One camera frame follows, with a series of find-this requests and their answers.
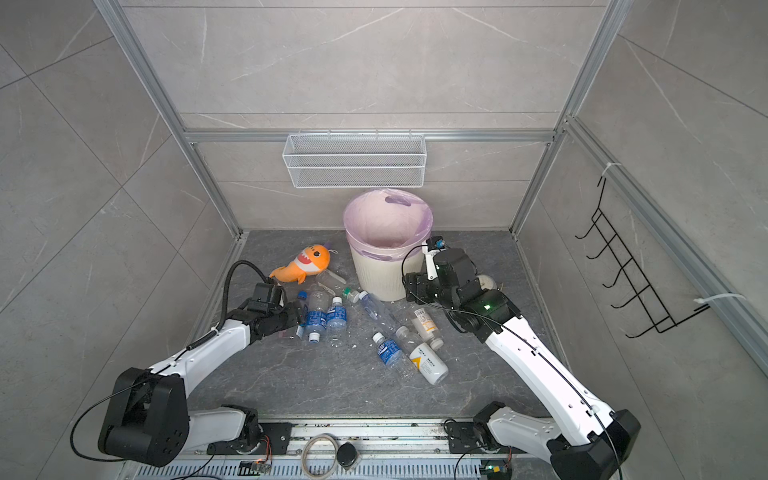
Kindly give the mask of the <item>clear bottle orange white label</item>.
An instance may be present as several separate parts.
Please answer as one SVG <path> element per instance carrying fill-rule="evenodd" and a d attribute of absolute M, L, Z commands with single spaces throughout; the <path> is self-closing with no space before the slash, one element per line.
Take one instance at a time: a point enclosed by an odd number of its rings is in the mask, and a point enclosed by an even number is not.
<path fill-rule="evenodd" d="M 419 308 L 414 311 L 412 323 L 419 336 L 433 351 L 438 351 L 444 345 L 442 332 L 432 316 L 424 308 Z"/>

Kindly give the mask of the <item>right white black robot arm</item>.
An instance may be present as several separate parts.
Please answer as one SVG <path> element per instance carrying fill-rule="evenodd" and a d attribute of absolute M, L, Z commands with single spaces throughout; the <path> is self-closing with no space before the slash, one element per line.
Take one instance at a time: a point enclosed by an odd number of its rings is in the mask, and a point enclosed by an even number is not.
<path fill-rule="evenodd" d="M 493 401 L 473 419 L 479 448 L 521 450 L 547 462 L 561 479 L 622 476 L 641 430 L 637 418 L 590 392 L 505 293 L 482 286 L 462 249 L 447 247 L 440 236 L 418 248 L 424 270 L 401 274 L 407 300 L 442 309 L 455 330 L 474 335 L 503 359 L 549 414 L 532 417 Z"/>

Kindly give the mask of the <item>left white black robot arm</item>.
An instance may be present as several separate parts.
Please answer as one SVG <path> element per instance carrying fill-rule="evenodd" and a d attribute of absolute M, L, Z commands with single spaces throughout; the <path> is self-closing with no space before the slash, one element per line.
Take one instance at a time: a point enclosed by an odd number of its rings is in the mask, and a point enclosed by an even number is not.
<path fill-rule="evenodd" d="M 249 453 L 263 430 L 249 407 L 224 405 L 192 411 L 188 398 L 230 357 L 254 342 L 299 325 L 305 308 L 276 284 L 259 283 L 253 295 L 177 354 L 147 369 L 129 368 L 115 381 L 98 450 L 146 465 L 168 465 L 180 453 L 215 447 Z"/>

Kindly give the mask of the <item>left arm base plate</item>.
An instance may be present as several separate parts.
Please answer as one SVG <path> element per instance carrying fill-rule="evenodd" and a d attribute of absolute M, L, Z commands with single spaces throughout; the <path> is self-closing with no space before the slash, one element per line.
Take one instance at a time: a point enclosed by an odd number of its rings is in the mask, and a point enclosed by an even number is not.
<path fill-rule="evenodd" d="M 246 426 L 245 432 L 230 441 L 211 443 L 206 448 L 208 455 L 286 455 L 291 439 L 293 424 L 289 422 L 259 423 Z"/>

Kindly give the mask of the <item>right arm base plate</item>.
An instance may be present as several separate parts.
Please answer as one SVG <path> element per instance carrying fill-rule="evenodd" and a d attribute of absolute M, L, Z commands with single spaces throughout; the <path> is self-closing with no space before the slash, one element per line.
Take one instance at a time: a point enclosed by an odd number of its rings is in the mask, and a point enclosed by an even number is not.
<path fill-rule="evenodd" d="M 475 433 L 474 425 L 471 421 L 457 421 L 448 418 L 442 422 L 442 428 L 448 440 L 449 451 L 452 454 L 459 453 L 492 453 L 492 454 L 522 454 L 523 451 L 514 447 L 499 446 L 493 444 L 490 440 L 482 440 Z"/>

